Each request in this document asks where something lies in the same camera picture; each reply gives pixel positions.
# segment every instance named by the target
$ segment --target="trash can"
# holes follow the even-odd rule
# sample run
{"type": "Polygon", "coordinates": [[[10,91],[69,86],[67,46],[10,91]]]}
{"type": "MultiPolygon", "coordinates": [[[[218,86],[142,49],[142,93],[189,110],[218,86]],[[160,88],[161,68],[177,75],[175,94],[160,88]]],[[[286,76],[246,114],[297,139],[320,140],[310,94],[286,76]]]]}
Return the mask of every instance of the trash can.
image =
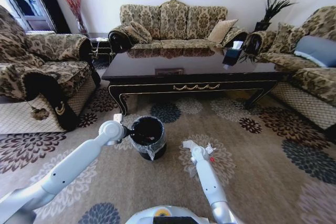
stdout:
{"type": "Polygon", "coordinates": [[[163,123],[158,118],[139,117],[134,121],[131,132],[131,142],[143,158],[153,161],[164,154],[167,143],[163,123]]]}

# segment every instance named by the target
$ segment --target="dark wooden coffee table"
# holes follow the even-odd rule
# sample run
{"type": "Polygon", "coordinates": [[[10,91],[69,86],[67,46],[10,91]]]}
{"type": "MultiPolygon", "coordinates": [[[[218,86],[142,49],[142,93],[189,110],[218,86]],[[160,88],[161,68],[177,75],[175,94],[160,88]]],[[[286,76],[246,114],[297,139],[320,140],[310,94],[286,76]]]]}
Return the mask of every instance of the dark wooden coffee table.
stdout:
{"type": "Polygon", "coordinates": [[[222,49],[131,49],[115,56],[102,79],[126,115],[123,94],[256,90],[250,108],[290,74],[274,63],[235,62],[222,49]]]}

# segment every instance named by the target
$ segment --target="carpet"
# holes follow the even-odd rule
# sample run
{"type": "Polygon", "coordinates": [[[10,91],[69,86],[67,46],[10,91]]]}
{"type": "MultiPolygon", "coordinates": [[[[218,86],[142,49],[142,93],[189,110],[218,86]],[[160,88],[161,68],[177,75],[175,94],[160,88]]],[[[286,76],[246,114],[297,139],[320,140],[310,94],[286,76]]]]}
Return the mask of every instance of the carpet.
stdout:
{"type": "MultiPolygon", "coordinates": [[[[246,92],[125,97],[128,127],[141,115],[165,125],[167,149],[153,162],[128,138],[101,155],[51,203],[35,223],[125,223],[158,205],[182,206],[213,220],[190,151],[182,141],[211,143],[212,165],[232,212],[245,223],[335,223],[336,147],[309,121],[266,96],[245,110],[246,92]]],[[[41,179],[99,126],[119,113],[102,81],[67,133],[0,136],[0,197],[41,179]]]]}

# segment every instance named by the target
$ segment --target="patterned sofa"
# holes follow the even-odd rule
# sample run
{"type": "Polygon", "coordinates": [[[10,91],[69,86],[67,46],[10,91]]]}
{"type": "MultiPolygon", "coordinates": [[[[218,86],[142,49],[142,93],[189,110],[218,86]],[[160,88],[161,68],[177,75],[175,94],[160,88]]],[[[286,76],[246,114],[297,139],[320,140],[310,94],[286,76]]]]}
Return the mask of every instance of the patterned sofa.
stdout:
{"type": "Polygon", "coordinates": [[[25,34],[0,6],[0,134],[73,130],[100,83],[83,35],[25,34]]]}
{"type": "MultiPolygon", "coordinates": [[[[316,10],[301,27],[307,29],[311,36],[336,41],[336,6],[316,10]]],[[[279,83],[272,94],[317,126],[327,132],[335,132],[336,68],[321,68],[310,60],[292,54],[269,53],[276,35],[276,31],[252,33],[246,42],[245,51],[292,70],[293,76],[279,83]]]]}
{"type": "Polygon", "coordinates": [[[170,0],[161,6],[122,5],[121,25],[110,31],[112,52],[119,53],[130,47],[148,49],[160,55],[160,49],[223,48],[233,45],[233,40],[245,40],[247,31],[233,27],[221,44],[206,38],[219,20],[225,20],[226,7],[188,6],[177,0],[170,0]],[[123,28],[135,21],[143,25],[152,35],[150,44],[131,44],[123,28]]]}

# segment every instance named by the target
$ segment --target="picture frame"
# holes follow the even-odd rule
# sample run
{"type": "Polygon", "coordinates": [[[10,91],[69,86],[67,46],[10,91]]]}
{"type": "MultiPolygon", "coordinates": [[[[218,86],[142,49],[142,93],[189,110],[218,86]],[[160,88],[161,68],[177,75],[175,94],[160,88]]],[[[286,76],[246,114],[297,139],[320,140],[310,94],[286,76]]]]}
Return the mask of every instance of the picture frame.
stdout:
{"type": "Polygon", "coordinates": [[[156,68],[155,75],[156,76],[173,76],[176,74],[183,74],[183,68],[156,68]]]}

